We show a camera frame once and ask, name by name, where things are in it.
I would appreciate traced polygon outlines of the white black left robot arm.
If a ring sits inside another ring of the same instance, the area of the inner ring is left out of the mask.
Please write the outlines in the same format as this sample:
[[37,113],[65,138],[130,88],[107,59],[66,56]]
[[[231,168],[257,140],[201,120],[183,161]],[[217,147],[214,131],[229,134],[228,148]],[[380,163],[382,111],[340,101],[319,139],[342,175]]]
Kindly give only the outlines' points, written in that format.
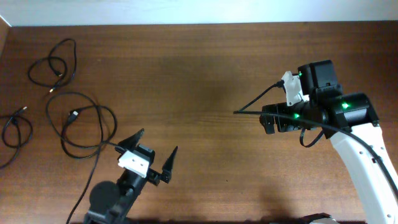
[[139,142],[143,135],[144,129],[140,129],[115,145],[119,153],[118,166],[124,172],[116,182],[102,181],[93,187],[84,223],[127,223],[127,214],[146,184],[158,186],[160,182],[171,181],[178,148],[169,155],[162,171],[157,172],[151,168],[155,151]]

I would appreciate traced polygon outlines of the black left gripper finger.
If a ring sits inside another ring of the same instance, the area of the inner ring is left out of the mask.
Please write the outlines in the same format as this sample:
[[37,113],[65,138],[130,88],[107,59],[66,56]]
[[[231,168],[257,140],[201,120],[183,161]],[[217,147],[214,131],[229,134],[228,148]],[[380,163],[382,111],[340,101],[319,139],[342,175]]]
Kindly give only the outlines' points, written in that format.
[[118,143],[118,152],[126,152],[135,149],[139,140],[144,135],[144,131],[144,128],[142,128],[132,136],[120,141]]
[[174,148],[174,150],[172,151],[171,155],[167,158],[167,160],[165,161],[164,165],[162,166],[162,173],[163,174],[171,174],[172,170],[174,168],[174,160],[175,160],[175,156],[177,154],[178,151],[178,146],[176,146]]

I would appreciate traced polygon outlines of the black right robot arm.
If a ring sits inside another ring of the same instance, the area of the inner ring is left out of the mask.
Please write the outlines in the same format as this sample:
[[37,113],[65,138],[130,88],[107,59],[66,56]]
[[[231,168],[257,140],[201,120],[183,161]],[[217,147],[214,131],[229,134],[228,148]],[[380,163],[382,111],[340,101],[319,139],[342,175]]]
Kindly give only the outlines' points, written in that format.
[[346,166],[367,223],[397,223],[397,172],[388,155],[379,117],[364,93],[345,94],[333,62],[286,72],[286,101],[262,107],[267,134],[321,128]]

